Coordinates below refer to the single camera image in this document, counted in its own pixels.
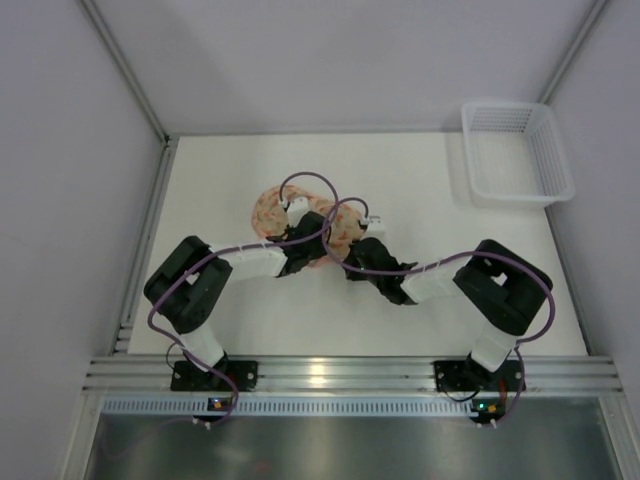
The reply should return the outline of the peach floral mesh laundry bag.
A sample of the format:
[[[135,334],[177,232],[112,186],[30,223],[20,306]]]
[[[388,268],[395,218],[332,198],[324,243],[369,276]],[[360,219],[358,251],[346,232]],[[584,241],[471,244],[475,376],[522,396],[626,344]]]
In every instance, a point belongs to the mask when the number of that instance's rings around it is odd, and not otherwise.
[[[275,186],[263,192],[254,205],[251,224],[259,238],[280,236],[285,233],[288,217],[280,204],[279,187]],[[334,201],[314,194],[296,185],[287,185],[283,191],[284,198],[291,202],[297,197],[306,197],[310,209],[325,216],[333,207]],[[349,205],[341,205],[331,226],[328,245],[331,251],[341,260],[345,260],[350,245],[360,240],[365,231],[360,226],[362,215]]]

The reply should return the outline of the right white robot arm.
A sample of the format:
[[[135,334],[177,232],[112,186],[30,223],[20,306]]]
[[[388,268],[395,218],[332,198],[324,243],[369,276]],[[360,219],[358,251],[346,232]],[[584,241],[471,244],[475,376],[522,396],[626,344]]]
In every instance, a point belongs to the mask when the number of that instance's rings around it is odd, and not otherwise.
[[[381,240],[365,238],[351,244],[342,266],[347,279],[370,282],[395,305],[439,297],[469,300],[486,324],[467,363],[487,375],[502,367],[553,289],[546,273],[493,239],[481,241],[469,255],[420,266],[398,261]]]

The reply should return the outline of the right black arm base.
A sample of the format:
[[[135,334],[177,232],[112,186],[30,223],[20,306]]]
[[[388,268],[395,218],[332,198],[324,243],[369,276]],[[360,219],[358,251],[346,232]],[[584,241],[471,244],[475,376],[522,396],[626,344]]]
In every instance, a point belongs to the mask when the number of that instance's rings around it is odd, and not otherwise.
[[[436,389],[441,393],[515,392],[524,379],[517,360],[506,360],[491,372],[470,357],[464,360],[438,360],[433,364]]]

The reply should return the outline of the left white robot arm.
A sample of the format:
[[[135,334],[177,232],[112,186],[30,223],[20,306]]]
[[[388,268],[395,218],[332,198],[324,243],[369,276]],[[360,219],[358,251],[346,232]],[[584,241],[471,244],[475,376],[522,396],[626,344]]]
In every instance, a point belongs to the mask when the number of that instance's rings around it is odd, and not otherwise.
[[[280,236],[215,252],[199,237],[183,239],[143,288],[152,312],[169,321],[169,335],[195,368],[221,372],[224,348],[209,326],[224,288],[234,282],[295,274],[325,255],[325,218],[308,211]]]

